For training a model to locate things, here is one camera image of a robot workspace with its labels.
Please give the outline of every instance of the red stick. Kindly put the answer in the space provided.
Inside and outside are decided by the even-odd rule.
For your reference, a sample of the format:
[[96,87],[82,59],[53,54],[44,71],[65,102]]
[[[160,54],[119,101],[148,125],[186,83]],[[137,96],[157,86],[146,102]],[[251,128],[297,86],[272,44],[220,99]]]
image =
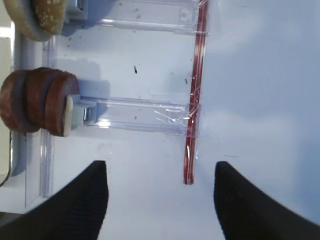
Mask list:
[[186,185],[192,185],[194,183],[194,161],[197,153],[196,137],[199,125],[200,96],[206,46],[205,32],[207,30],[208,1],[209,0],[201,0],[199,3],[200,8],[198,14],[197,34],[195,37],[189,102],[189,120],[186,131],[187,135],[184,152],[183,182]]

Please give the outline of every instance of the red rod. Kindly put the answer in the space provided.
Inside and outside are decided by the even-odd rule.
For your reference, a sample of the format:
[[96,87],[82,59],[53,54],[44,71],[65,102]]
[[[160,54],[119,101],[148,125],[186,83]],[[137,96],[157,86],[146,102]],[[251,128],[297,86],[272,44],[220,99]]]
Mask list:
[[186,131],[183,182],[186,185],[194,183],[194,161],[196,157],[196,138],[199,125],[200,96],[203,75],[203,64],[206,46],[206,30],[209,0],[201,0],[199,5],[197,34],[195,37],[192,81],[190,91],[189,119]]

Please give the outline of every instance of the white table surface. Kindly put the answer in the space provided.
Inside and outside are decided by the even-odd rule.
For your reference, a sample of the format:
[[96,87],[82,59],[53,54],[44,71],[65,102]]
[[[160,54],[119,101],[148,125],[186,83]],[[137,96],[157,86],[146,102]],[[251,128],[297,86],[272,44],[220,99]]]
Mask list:
[[[56,139],[54,191],[92,160],[106,160],[110,198],[100,239],[222,240],[214,171],[217,161],[228,161],[275,200],[320,224],[319,10],[316,0],[215,2],[194,185],[182,184],[183,137],[118,130],[84,137],[83,130]],[[110,96],[188,101],[194,37],[90,31],[101,31],[97,44],[87,49],[82,43],[90,39],[75,32],[60,45],[58,67],[107,81]],[[17,199],[23,183],[22,173],[0,189],[0,211],[25,211],[24,199]]]

